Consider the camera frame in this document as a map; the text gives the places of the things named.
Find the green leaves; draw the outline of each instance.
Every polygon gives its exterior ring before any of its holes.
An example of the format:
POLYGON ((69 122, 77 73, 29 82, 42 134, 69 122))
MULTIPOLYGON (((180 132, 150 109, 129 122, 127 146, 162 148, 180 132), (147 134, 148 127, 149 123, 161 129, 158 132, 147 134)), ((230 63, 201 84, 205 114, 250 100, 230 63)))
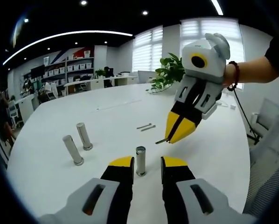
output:
POLYGON ((173 84, 175 81, 180 82, 185 74, 182 66, 182 58, 169 53, 170 57, 160 59, 160 63, 164 68, 156 69, 155 72, 158 76, 152 81, 151 90, 163 89, 168 85, 173 84))

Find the office desk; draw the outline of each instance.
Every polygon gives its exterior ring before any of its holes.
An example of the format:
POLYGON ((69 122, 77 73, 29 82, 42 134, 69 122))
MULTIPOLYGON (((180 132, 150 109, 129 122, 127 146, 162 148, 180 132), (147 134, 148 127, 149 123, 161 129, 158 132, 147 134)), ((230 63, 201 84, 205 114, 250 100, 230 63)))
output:
POLYGON ((113 86, 121 86, 121 85, 136 84, 137 83, 136 78, 137 76, 115 76, 109 78, 96 78, 96 79, 90 79, 84 81, 75 81, 64 85, 65 93, 66 95, 68 95, 68 86, 72 86, 76 84, 88 83, 88 90, 96 90, 96 89, 104 88, 105 80, 110 80, 113 86))
POLYGON ((34 96, 34 94, 30 94, 15 102, 15 104, 18 105, 18 107, 19 107, 22 121, 24 124, 27 122, 28 118, 31 116, 31 114, 35 110, 35 103, 34 103, 35 98, 36 97, 34 96))
MULTIPOLYGON (((146 147, 146 175, 134 174, 133 200, 127 223, 162 224, 167 216, 162 200, 160 157, 182 158, 196 178, 203 178, 223 192, 229 205, 242 212, 250 180, 250 154, 238 107, 219 106, 183 140, 156 145, 164 138, 167 114, 174 91, 159 94, 134 84, 86 91, 41 104, 21 130, 11 153, 7 175, 24 205, 36 217, 55 213, 68 196, 91 178, 100 178, 109 162, 135 156, 146 147), (76 124, 84 122, 93 149, 84 151, 76 124), (153 123, 141 132, 136 127, 153 123), (75 166, 62 141, 70 134, 84 158, 75 166)), ((232 96, 222 95, 235 104, 232 96)))

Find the metal cylinder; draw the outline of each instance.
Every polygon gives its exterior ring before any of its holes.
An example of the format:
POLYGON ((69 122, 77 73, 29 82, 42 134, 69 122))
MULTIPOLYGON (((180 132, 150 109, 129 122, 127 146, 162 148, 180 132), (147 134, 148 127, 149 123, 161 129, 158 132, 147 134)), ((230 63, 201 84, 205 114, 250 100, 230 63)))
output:
POLYGON ((136 147, 136 174, 144 176, 146 174, 146 148, 143 146, 136 147))
POLYGON ((77 166, 82 165, 84 163, 84 159, 80 156, 71 135, 64 136, 63 142, 65 143, 65 146, 68 149, 68 152, 70 153, 74 164, 77 166))
POLYGON ((85 129, 84 123, 78 123, 76 125, 79 137, 82 140, 82 143, 84 145, 84 150, 90 150, 93 148, 93 144, 90 142, 87 130, 85 129))

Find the window blinds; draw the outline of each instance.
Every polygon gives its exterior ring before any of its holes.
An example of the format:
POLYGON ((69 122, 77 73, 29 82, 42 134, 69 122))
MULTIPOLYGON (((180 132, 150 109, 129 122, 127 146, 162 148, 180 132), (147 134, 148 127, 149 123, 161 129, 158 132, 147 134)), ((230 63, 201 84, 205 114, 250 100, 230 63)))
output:
MULTIPOLYGON (((182 21, 180 52, 187 44, 204 39, 205 33, 220 33, 227 39, 230 45, 230 59, 226 63, 244 62, 241 30, 237 20, 234 19, 198 18, 182 21)), ((237 88, 243 89, 243 84, 238 84, 237 88)))
POLYGON ((139 34, 133 42, 132 71, 155 71, 161 67, 162 27, 139 34))

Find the human hand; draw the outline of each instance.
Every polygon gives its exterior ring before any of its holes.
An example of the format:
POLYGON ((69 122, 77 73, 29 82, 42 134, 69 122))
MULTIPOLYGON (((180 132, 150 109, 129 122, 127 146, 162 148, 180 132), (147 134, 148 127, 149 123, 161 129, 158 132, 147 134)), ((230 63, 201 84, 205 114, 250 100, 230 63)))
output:
POLYGON ((224 70, 224 80, 223 80, 223 86, 224 87, 229 87, 231 84, 233 84, 235 82, 235 72, 236 72, 236 68, 233 64, 228 64, 225 67, 224 70))

